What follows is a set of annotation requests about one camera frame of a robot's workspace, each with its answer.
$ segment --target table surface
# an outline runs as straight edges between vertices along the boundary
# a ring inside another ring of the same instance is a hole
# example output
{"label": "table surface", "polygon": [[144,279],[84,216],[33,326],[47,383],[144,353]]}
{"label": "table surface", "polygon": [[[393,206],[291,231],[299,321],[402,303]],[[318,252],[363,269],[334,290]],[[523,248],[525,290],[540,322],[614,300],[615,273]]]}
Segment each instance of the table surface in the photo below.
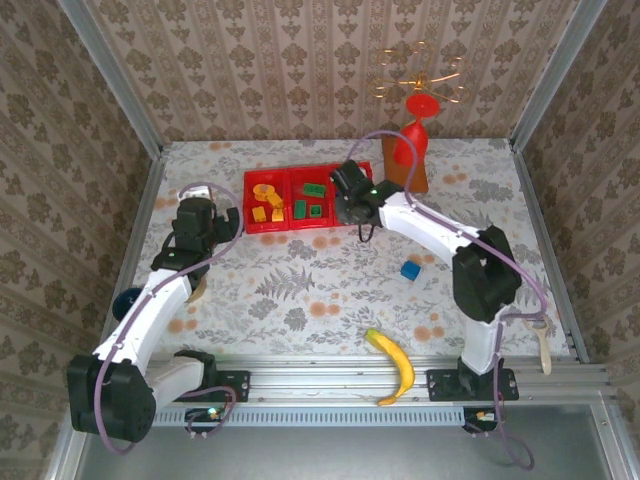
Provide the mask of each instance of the table surface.
{"label": "table surface", "polygon": [[[351,140],[174,143],[163,154],[160,185],[135,283],[144,284],[153,257],[171,231],[184,185],[207,180],[242,200],[246,170],[335,163]],[[356,160],[384,177],[379,140],[364,142]],[[569,355],[529,212],[507,142],[503,139],[432,140],[427,154],[430,191],[417,197],[443,214],[478,228],[495,224],[516,260],[544,286],[552,322],[552,355]],[[216,197],[218,211],[231,206]],[[415,282],[400,275],[411,260],[422,266]],[[376,230],[368,244],[357,228],[337,227],[273,234],[244,234],[209,271],[201,298],[178,311],[156,354],[189,348],[225,354],[377,354],[364,340],[375,328],[409,355],[458,356],[464,314],[452,296],[451,271],[431,252],[397,233]],[[538,301],[523,285],[512,308],[533,311]],[[521,321],[508,322],[502,351],[537,356],[536,336]]]}

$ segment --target purple cable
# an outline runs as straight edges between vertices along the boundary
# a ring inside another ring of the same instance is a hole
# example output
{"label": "purple cable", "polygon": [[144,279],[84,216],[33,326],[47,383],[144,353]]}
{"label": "purple cable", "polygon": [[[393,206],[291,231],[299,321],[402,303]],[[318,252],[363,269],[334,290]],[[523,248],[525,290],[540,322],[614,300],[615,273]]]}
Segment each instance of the purple cable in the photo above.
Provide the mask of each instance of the purple cable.
{"label": "purple cable", "polygon": [[[361,142],[363,142],[364,140],[368,140],[372,137],[378,136],[378,135],[392,135],[400,140],[405,141],[408,145],[409,148],[411,150],[411,154],[413,156],[413,162],[411,164],[411,169],[409,170],[409,175],[407,176],[407,181],[404,184],[404,195],[405,198],[407,200],[407,203],[409,204],[409,206],[411,208],[413,208],[416,212],[418,212],[420,215],[422,215],[423,217],[426,217],[427,219],[437,223],[438,225],[450,230],[451,232],[456,233],[457,235],[462,236],[463,238],[465,238],[466,240],[469,240],[470,242],[475,243],[476,245],[480,246],[481,248],[483,248],[484,250],[486,250],[487,252],[489,252],[490,254],[492,254],[493,256],[495,256],[496,258],[500,259],[501,261],[503,261],[504,263],[506,263],[507,265],[509,265],[509,267],[511,267],[513,270],[515,270],[516,272],[518,272],[522,277],[524,277],[524,279],[527,281],[527,283],[531,286],[531,288],[533,288],[533,290],[535,291],[536,295],[538,296],[538,298],[540,299],[540,310],[537,312],[533,312],[533,313],[506,313],[506,314],[502,314],[502,316],[500,317],[499,321],[502,322],[503,320],[506,320],[507,318],[521,318],[521,319],[532,319],[532,320],[541,320],[542,317],[544,316],[546,310],[547,310],[547,299],[545,298],[544,292],[542,290],[542,287],[538,284],[538,282],[535,281],[535,279],[529,275],[529,273],[524,270],[522,267],[520,267],[516,262],[514,262],[512,259],[510,259],[509,257],[507,257],[505,254],[503,254],[502,252],[496,250],[495,248],[493,248],[491,245],[487,245],[485,242],[483,242],[482,240],[474,237],[473,235],[468,234],[467,232],[461,231],[458,229],[458,227],[456,227],[454,224],[449,223],[446,220],[443,220],[439,217],[436,217],[435,215],[432,215],[429,211],[424,210],[423,208],[421,208],[419,205],[416,204],[415,199],[411,196],[411,193],[409,192],[409,187],[411,186],[411,180],[413,179],[413,175],[415,174],[416,168],[418,168],[418,163],[420,161],[420,159],[418,158],[418,151],[416,150],[415,145],[413,145],[413,143],[411,143],[411,141],[405,137],[404,135],[402,135],[399,132],[394,132],[393,130],[376,130],[374,132],[371,132],[367,135],[365,135],[364,137],[360,138],[354,145],[353,147],[351,147],[351,150],[349,150],[349,153],[347,154],[347,160],[351,159],[351,156],[353,155],[353,153],[355,152],[356,148],[358,147],[358,145],[360,145]],[[496,419],[498,421],[498,431],[500,432],[500,436],[502,438],[502,442],[504,444],[505,450],[507,451],[507,453],[509,454],[509,457],[511,457],[511,460],[518,465],[518,467],[520,467],[523,470],[533,470],[534,466],[535,466],[535,461],[533,458],[533,453],[531,452],[531,450],[529,449],[529,447],[527,446],[527,444],[521,440],[518,437],[515,437],[513,435],[507,434],[506,431],[504,430],[504,426],[502,425],[502,415],[500,412],[500,399],[498,398],[498,371],[499,371],[499,359],[500,359],[500,340],[502,338],[502,323],[500,323],[500,325],[498,325],[498,341],[496,342],[496,349],[494,352],[495,355],[495,360],[494,360],[494,367],[493,367],[493,403],[494,403],[494,407],[496,410]],[[509,445],[509,439],[514,440],[517,443],[520,443],[524,449],[526,450],[527,454],[529,455],[529,460],[530,463],[529,465],[524,464],[513,452],[513,450],[511,449],[511,446]]]}
{"label": "purple cable", "polygon": [[[225,422],[229,419],[229,416],[231,415],[231,412],[233,412],[233,409],[236,406],[236,391],[231,388],[231,387],[211,387],[211,388],[205,388],[204,390],[200,390],[200,391],[195,391],[195,392],[187,392],[185,394],[183,394],[182,396],[180,396],[180,398],[178,398],[178,400],[180,400],[181,398],[192,398],[192,397],[199,397],[200,395],[206,395],[207,393],[215,393],[215,392],[227,392],[229,395],[231,395],[231,405],[229,405],[229,409],[225,412],[224,417],[222,417],[220,419],[220,421],[218,422],[218,424],[213,428],[213,430],[211,430],[210,432],[207,433],[207,436],[213,436],[216,433],[218,433],[220,431],[220,429],[222,428],[222,425],[225,424]],[[191,433],[191,426],[193,425],[193,422],[195,421],[195,419],[197,417],[199,417],[200,415],[195,415],[194,417],[191,417],[188,422],[187,422],[187,432]]]}
{"label": "purple cable", "polygon": [[[193,272],[194,270],[198,270],[199,268],[204,267],[205,265],[211,264],[215,260],[217,260],[220,257],[222,257],[223,255],[226,255],[226,253],[233,248],[233,246],[236,244],[236,242],[240,238],[240,235],[242,234],[242,228],[244,226],[244,222],[243,222],[243,218],[242,218],[242,212],[241,212],[242,209],[240,207],[240,202],[238,201],[237,197],[233,193],[231,193],[231,191],[227,190],[226,188],[221,187],[220,185],[217,185],[217,184],[211,183],[211,182],[195,182],[195,183],[190,183],[189,185],[184,187],[182,190],[180,190],[179,197],[181,197],[184,194],[184,192],[186,192],[190,188],[201,187],[201,186],[206,186],[206,187],[209,187],[209,188],[213,188],[214,190],[218,190],[218,191],[224,193],[225,195],[227,195],[231,199],[231,201],[233,202],[234,206],[237,207],[238,211],[240,212],[240,216],[239,216],[240,217],[239,218],[240,221],[239,221],[239,225],[238,225],[238,231],[236,232],[236,235],[235,235],[235,237],[233,237],[231,242],[229,242],[229,244],[227,244],[227,246],[225,246],[218,253],[213,254],[211,256],[211,258],[208,258],[207,260],[203,260],[200,263],[197,263],[195,265],[192,265],[191,267],[188,267],[188,268],[185,268],[184,270],[176,272],[175,274],[171,275],[168,278],[165,278],[162,282],[160,282],[158,285],[156,285],[142,299],[142,301],[138,304],[136,309],[133,311],[133,313],[131,314],[131,317],[129,317],[129,320],[127,321],[127,324],[124,326],[124,328],[120,332],[120,335],[118,335],[118,338],[116,338],[116,341],[114,342],[113,347],[111,347],[111,350],[109,351],[109,354],[107,355],[107,358],[105,358],[102,366],[100,367],[100,370],[98,371],[98,377],[96,378],[96,388],[95,388],[95,390],[93,392],[93,410],[94,410],[95,415],[96,415],[96,426],[98,427],[98,432],[100,433],[100,438],[102,439],[102,443],[104,443],[104,446],[107,448],[107,450],[109,450],[111,453],[114,453],[116,455],[126,455],[135,446],[135,443],[132,442],[131,444],[129,444],[125,448],[116,447],[111,442],[111,439],[109,438],[109,435],[107,435],[107,429],[104,426],[104,418],[102,417],[102,385],[103,385],[103,382],[104,382],[104,377],[107,374],[107,369],[109,368],[109,365],[113,361],[113,357],[115,357],[117,351],[119,350],[118,346],[126,338],[127,333],[129,332],[129,330],[131,330],[131,327],[133,326],[133,323],[136,321],[136,319],[140,315],[140,312],[142,312],[142,310],[147,305],[147,303],[149,303],[149,301],[160,290],[162,290],[162,288],[165,285],[173,282],[177,278],[180,278],[180,277],[183,277],[185,275],[188,275],[189,273]],[[197,395],[202,395],[202,394],[208,393],[208,392],[207,392],[207,390],[203,390],[201,392],[190,392],[190,393],[193,394],[193,395],[190,395],[190,396],[195,397]]]}

